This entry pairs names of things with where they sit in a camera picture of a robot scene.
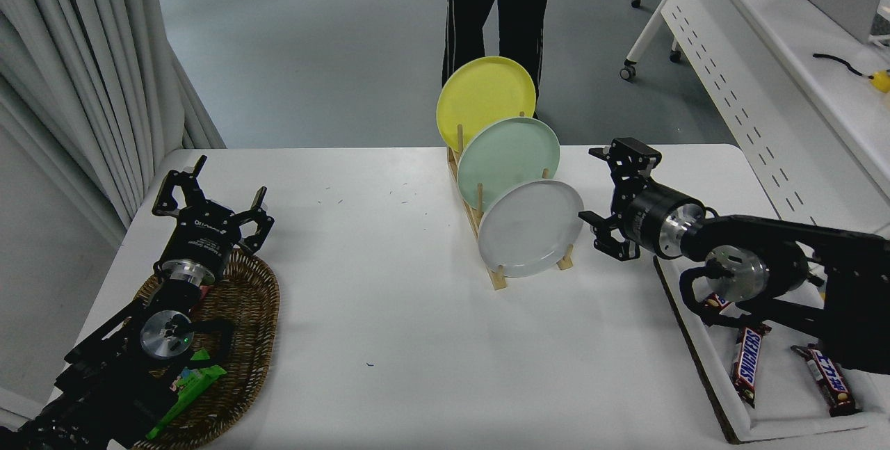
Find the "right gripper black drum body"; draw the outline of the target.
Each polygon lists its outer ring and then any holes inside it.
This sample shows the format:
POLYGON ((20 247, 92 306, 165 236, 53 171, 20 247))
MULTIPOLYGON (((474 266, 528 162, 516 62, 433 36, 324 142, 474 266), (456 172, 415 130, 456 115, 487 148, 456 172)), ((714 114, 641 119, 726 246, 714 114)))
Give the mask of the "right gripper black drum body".
POLYGON ((626 239, 659 257, 679 257, 679 191, 651 182, 622 215, 626 239))

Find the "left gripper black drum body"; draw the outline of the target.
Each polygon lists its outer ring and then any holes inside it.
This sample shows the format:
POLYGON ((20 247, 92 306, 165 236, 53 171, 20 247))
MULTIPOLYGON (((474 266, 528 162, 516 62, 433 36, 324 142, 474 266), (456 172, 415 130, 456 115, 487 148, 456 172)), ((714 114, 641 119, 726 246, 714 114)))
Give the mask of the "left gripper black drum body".
POLYGON ((176 226, 161 255, 161 267, 176 263, 203 266, 214 277, 222 275, 241 228, 234 221, 235 213, 215 202, 201 202, 180 209, 176 226))

